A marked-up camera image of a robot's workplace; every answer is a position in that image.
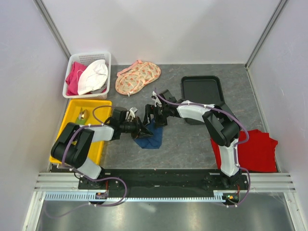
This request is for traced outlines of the blue paper napkin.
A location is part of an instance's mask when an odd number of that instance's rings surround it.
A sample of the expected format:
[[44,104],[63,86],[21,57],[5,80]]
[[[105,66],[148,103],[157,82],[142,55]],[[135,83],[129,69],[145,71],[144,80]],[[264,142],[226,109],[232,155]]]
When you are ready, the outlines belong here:
[[163,127],[155,128],[154,120],[146,126],[152,133],[153,136],[149,138],[137,138],[135,143],[142,149],[159,149],[162,145],[163,139]]

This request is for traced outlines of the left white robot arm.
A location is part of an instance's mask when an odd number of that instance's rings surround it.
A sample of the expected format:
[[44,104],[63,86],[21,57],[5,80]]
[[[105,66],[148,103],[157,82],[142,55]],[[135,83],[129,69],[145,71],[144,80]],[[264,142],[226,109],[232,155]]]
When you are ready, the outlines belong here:
[[88,157],[90,147],[94,142],[118,140],[122,133],[129,133],[133,139],[152,137],[135,113],[135,108],[115,107],[104,123],[67,123],[51,149],[51,157],[88,178],[93,188],[101,189],[106,182],[104,168]]

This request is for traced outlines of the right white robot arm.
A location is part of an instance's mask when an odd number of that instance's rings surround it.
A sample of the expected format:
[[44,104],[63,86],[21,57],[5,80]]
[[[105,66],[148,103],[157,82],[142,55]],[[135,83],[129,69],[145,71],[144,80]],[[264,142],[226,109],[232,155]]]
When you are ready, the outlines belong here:
[[221,186],[232,189],[237,185],[236,174],[239,172],[237,147],[241,130],[238,120],[224,103],[201,104],[189,100],[176,100],[170,91],[157,94],[152,92],[154,104],[145,106],[145,125],[154,122],[155,127],[167,125],[168,117],[192,119],[205,124],[212,141],[218,145],[220,154],[220,170],[224,175],[220,177]]

